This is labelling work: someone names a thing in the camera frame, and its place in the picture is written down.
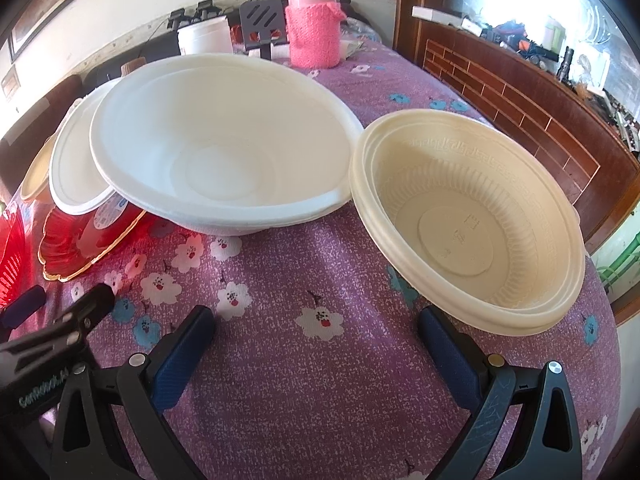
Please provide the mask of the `cream plastic ribbed bowl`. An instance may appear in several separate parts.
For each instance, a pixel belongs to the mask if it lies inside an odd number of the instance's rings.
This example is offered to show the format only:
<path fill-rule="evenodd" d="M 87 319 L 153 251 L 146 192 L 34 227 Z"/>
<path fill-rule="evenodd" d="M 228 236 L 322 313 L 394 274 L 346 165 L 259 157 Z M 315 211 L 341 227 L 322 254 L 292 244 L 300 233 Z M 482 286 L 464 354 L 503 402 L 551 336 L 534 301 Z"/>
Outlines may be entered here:
<path fill-rule="evenodd" d="M 498 130 L 441 110 L 384 115 L 360 136 L 349 180 L 378 250 L 457 320 L 529 336 L 576 302 L 586 272 L 579 214 Z"/>

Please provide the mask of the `black phone stand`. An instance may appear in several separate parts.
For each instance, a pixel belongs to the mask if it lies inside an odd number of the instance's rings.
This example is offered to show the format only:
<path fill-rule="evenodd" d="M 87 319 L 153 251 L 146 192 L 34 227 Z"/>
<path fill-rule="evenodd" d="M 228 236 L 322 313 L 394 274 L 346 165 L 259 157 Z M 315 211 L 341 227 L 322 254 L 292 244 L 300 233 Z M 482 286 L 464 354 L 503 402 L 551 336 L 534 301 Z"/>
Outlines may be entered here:
<path fill-rule="evenodd" d="M 263 60 L 271 60 L 274 47 L 288 44 L 281 0 L 250 0 L 241 4 L 239 14 L 247 52 L 258 50 Z"/>

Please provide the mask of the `large red scalloped plate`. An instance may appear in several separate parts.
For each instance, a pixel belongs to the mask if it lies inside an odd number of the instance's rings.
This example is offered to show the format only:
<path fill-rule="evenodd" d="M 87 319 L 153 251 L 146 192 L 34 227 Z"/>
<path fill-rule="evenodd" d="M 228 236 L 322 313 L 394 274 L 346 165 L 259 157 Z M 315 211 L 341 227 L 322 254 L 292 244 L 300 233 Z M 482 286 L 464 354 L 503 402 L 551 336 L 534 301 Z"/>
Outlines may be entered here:
<path fill-rule="evenodd" d="M 25 259 L 25 232 L 21 209 L 7 206 L 1 214 L 0 304 L 6 308 L 20 294 Z"/>

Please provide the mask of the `large white foam bowl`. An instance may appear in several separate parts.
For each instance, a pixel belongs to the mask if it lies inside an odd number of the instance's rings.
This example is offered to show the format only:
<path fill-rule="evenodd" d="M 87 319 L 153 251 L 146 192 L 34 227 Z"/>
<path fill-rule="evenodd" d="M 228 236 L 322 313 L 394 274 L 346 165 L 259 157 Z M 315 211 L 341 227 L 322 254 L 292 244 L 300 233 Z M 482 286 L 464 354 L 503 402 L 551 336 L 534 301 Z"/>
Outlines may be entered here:
<path fill-rule="evenodd" d="M 362 130 L 341 99 L 292 68 L 194 54 L 122 78 L 96 109 L 89 142 L 130 203 L 195 232 L 244 235 L 345 205 Z"/>

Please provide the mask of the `white tissue pack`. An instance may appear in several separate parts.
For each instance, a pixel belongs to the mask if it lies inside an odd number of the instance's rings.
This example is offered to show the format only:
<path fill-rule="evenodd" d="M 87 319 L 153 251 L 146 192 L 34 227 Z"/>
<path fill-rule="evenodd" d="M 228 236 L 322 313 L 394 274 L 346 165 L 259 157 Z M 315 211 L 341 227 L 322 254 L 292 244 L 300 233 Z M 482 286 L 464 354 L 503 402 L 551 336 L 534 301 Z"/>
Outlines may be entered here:
<path fill-rule="evenodd" d="M 364 45 L 362 40 L 342 39 L 340 41 L 340 57 L 346 61 L 357 53 Z"/>

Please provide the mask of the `small white foam bowl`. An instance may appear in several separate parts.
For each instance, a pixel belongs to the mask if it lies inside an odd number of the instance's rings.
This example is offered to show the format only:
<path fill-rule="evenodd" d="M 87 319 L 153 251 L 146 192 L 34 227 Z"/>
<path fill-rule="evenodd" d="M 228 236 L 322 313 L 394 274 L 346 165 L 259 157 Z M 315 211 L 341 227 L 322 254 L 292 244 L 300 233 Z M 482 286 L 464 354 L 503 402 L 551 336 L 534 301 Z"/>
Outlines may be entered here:
<path fill-rule="evenodd" d="M 74 103 L 61 122 L 49 162 L 49 188 L 54 203 L 79 216 L 105 203 L 115 191 L 103 179 L 90 150 L 94 114 L 119 78 L 107 81 Z"/>

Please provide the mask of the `small red gold-rimmed plate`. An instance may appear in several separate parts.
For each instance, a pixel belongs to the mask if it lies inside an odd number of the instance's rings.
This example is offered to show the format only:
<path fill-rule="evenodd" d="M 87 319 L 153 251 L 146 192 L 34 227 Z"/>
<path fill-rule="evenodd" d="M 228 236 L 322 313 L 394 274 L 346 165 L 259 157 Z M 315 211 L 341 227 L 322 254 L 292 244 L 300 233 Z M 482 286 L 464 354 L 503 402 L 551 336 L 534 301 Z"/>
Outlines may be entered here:
<path fill-rule="evenodd" d="M 54 206 L 43 222 L 38 247 L 43 278 L 61 283 L 77 278 L 114 249 L 144 215 L 120 196 L 79 216 Z"/>

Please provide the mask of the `brown wooden cabinet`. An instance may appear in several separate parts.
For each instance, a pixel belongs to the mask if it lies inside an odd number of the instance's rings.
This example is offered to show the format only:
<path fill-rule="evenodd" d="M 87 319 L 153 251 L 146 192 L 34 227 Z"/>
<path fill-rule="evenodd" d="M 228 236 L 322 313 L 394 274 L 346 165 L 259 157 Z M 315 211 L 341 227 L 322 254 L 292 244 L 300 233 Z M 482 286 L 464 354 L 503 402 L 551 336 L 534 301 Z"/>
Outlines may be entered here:
<path fill-rule="evenodd" d="M 412 14 L 415 6 L 457 13 L 460 4 L 397 0 L 394 49 L 542 162 L 577 209 L 588 252 L 595 252 L 638 204 L 638 160 L 553 76 L 469 32 Z"/>

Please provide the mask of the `pink thermos with knit sleeve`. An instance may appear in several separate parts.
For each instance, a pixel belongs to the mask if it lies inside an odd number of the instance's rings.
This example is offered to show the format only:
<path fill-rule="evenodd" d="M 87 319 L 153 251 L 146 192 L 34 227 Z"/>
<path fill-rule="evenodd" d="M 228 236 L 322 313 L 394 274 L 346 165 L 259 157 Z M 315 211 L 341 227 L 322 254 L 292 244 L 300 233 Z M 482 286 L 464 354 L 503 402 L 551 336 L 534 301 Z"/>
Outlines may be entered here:
<path fill-rule="evenodd" d="M 292 65 L 311 70 L 337 66 L 345 18 L 336 0 L 288 0 L 285 19 Z"/>

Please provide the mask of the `black sofa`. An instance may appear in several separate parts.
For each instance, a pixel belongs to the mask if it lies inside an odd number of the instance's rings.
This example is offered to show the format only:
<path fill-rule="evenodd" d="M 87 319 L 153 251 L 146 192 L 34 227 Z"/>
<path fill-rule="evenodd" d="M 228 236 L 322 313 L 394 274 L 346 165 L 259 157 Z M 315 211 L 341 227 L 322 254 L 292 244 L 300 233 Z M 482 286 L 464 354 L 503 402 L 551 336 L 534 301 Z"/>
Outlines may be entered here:
<path fill-rule="evenodd" d="M 82 77 L 85 92 L 88 93 L 100 84 L 116 79 L 122 74 L 122 66 L 137 58 L 153 62 L 180 54 L 178 31 L 186 26 L 198 24 L 202 18 L 212 20 L 225 16 L 231 29 L 233 47 L 244 46 L 240 6 L 243 3 L 258 0 L 232 0 L 228 6 L 221 1 L 203 0 L 194 8 L 179 8 L 160 18 L 156 24 L 146 24 L 138 30 L 112 41 L 107 47 L 91 55 L 82 62 L 75 72 Z"/>

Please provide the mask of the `purple floral tablecloth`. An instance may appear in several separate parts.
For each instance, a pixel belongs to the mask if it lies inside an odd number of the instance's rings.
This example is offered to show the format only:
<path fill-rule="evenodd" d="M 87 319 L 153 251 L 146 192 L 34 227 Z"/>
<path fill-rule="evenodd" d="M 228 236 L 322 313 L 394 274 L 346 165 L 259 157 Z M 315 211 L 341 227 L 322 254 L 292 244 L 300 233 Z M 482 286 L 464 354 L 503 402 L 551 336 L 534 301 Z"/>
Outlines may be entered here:
<path fill-rule="evenodd" d="M 333 70 L 300 70 L 339 96 L 364 126 L 433 103 L 480 114 L 431 74 L 366 41 Z M 39 330 L 98 283 L 114 313 L 90 334 L 102 366 L 150 351 L 194 304 L 216 314 L 215 340 L 178 405 L 165 412 L 207 479 L 423 479 L 458 434 L 459 410 L 416 336 L 425 301 L 375 247 L 348 204 L 316 222 L 218 240 L 146 214 L 79 278 L 43 281 L 38 245 L 51 205 L 21 207 L 34 278 L 47 305 L 19 337 Z M 462 325 L 510 364 L 559 361 L 573 396 L 582 478 L 597 479 L 614 445 L 620 347 L 600 278 L 587 258 L 574 307 L 525 338 Z"/>

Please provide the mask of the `white plastic jar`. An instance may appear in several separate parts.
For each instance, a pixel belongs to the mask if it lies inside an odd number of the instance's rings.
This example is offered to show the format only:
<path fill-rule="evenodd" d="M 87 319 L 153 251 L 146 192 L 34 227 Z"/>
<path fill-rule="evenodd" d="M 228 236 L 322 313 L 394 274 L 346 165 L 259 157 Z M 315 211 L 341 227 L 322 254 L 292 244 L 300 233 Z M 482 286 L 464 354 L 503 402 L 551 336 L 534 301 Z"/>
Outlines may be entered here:
<path fill-rule="evenodd" d="M 231 29 L 225 15 L 198 22 L 178 30 L 181 55 L 233 53 Z"/>

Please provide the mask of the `dark jar with cork lid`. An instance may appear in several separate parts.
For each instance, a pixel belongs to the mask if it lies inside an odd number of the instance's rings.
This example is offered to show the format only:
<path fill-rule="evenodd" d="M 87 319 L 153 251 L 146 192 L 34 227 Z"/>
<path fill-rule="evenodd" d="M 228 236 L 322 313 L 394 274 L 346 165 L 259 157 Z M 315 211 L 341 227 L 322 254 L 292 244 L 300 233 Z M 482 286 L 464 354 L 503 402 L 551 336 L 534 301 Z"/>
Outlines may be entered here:
<path fill-rule="evenodd" d="M 120 76 L 126 77 L 127 75 L 131 74 L 138 68 L 145 66 L 145 64 L 146 64 L 146 59 L 144 56 L 139 56 L 138 58 L 134 58 L 133 60 L 128 61 L 122 64 L 122 66 L 120 66 Z"/>

